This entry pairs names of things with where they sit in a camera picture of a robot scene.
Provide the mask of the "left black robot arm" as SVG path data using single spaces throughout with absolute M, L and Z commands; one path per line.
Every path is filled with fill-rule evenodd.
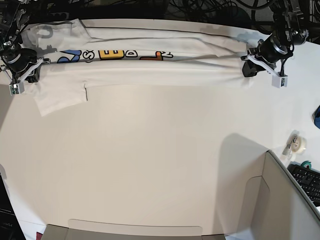
M 304 44 L 309 36 L 298 0 L 268 0 L 260 6 L 255 1 L 250 9 L 257 11 L 264 7 L 273 13 L 272 31 L 268 38 L 260 39 L 256 47 L 249 48 L 247 55 L 241 57 L 242 74 L 246 78 L 262 71 L 284 77 L 285 64 L 294 55 L 295 46 Z

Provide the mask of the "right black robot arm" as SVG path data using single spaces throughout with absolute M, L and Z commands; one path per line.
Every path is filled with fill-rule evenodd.
M 13 84 L 29 68 L 38 63 L 37 52 L 22 47 L 22 33 L 29 24 L 34 0 L 2 0 L 0 2 L 0 59 L 4 63 L 4 70 L 11 72 Z

